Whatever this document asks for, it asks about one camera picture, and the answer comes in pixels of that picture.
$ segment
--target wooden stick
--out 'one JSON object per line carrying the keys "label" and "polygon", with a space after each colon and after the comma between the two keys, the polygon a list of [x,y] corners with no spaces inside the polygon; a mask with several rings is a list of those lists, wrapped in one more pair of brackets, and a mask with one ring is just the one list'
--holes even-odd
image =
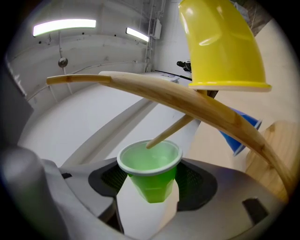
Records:
{"label": "wooden stick", "polygon": [[80,82],[96,82],[96,83],[109,83],[110,76],[100,76],[94,74],[74,74],[74,75],[60,75],[47,78],[47,84],[59,84],[63,80],[65,83],[80,83]]}
{"label": "wooden stick", "polygon": [[228,134],[264,158],[278,172],[289,195],[296,180],[281,162],[263,136],[243,117],[224,104],[182,85],[146,75],[122,72],[101,72],[101,75],[63,75],[55,83],[101,82],[102,85],[130,92],[156,101],[197,118]]}
{"label": "wooden stick", "polygon": [[[198,90],[197,92],[207,95],[207,90]],[[159,144],[164,139],[168,138],[172,134],[176,133],[179,129],[183,128],[185,125],[190,123],[194,120],[193,117],[189,115],[184,115],[181,119],[175,122],[172,126],[170,126],[167,130],[162,132],[156,138],[152,139],[150,142],[147,143],[146,148],[150,149],[153,148],[155,145]]]}

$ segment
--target black slot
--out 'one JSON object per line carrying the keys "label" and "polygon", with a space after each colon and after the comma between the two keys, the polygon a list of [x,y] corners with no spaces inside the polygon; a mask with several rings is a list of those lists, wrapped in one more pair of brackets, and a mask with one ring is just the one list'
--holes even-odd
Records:
{"label": "black slot", "polygon": [[269,214],[257,198],[248,198],[242,203],[254,225],[258,224]]}
{"label": "black slot", "polygon": [[63,177],[64,179],[67,179],[67,178],[72,177],[72,174],[70,174],[70,173],[68,173],[68,172],[65,172],[65,173],[62,174],[62,177]]}
{"label": "black slot", "polygon": [[218,188],[212,174],[183,159],[177,165],[175,180],[179,188],[177,211],[201,208],[213,198]]}

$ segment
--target white cup rim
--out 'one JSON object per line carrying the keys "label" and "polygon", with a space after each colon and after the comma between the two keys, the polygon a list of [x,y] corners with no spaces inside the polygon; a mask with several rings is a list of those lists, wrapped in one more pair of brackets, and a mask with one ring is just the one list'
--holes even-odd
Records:
{"label": "white cup rim", "polygon": [[166,166],[163,166],[163,167],[160,167],[160,168],[156,168],[156,169],[151,169],[151,170],[136,170],[134,168],[131,168],[131,167],[128,167],[126,166],[125,164],[122,163],[121,161],[121,155],[127,151],[127,149],[131,148],[132,146],[134,145],[137,145],[137,144],[141,144],[141,143],[147,143],[149,141],[151,141],[152,139],[150,140],[142,140],[142,141],[138,141],[138,142],[134,142],[128,146],[126,146],[125,148],[123,148],[117,155],[117,162],[118,162],[118,165],[119,167],[129,173],[129,174],[132,174],[132,175],[135,175],[135,176],[154,176],[154,175],[159,175],[161,173],[165,173],[169,170],[171,170],[172,168],[174,168],[182,159],[182,155],[183,155],[183,152],[182,152],[182,149],[175,143],[173,143],[172,141],[169,141],[169,140],[163,140],[162,143],[168,143],[170,145],[172,145],[173,147],[175,147],[178,151],[178,155],[176,158],[174,158],[174,160],[172,162],[170,162],[169,164],[167,164]]}

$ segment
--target ceiling light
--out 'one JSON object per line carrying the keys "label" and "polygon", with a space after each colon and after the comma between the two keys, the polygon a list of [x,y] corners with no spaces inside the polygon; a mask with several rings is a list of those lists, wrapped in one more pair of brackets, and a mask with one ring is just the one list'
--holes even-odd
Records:
{"label": "ceiling light", "polygon": [[138,32],[138,31],[136,31],[136,30],[133,30],[133,29],[131,29],[131,28],[126,28],[126,33],[127,33],[127,34],[130,34],[130,35],[132,35],[132,36],[135,36],[135,37],[137,37],[137,38],[140,38],[140,39],[142,39],[142,40],[145,40],[146,42],[149,41],[149,37],[148,37],[148,36],[146,36],[146,35],[144,35],[144,34]]}
{"label": "ceiling light", "polygon": [[38,36],[43,33],[68,29],[68,28],[95,28],[96,20],[90,19],[63,19],[51,22],[45,22],[34,26],[33,36]]}

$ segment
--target blue object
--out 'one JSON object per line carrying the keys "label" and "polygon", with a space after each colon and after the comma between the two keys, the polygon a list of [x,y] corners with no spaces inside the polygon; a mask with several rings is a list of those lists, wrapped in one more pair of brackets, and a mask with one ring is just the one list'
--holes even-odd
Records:
{"label": "blue object", "polygon": [[[262,120],[256,120],[255,118],[252,118],[243,112],[240,112],[233,108],[231,108],[231,109],[234,110],[236,113],[238,113],[240,116],[242,116],[244,119],[246,119],[253,127],[256,128],[256,130],[258,130],[259,127],[261,126]],[[243,144],[241,144],[240,142],[236,141],[235,139],[233,139],[232,137],[228,136],[227,134],[225,134],[221,131],[220,131],[220,133],[223,135],[223,137],[226,139],[226,142],[228,143],[230,148],[233,150],[233,156],[238,155],[240,152],[242,152],[244,150],[245,146]]]}

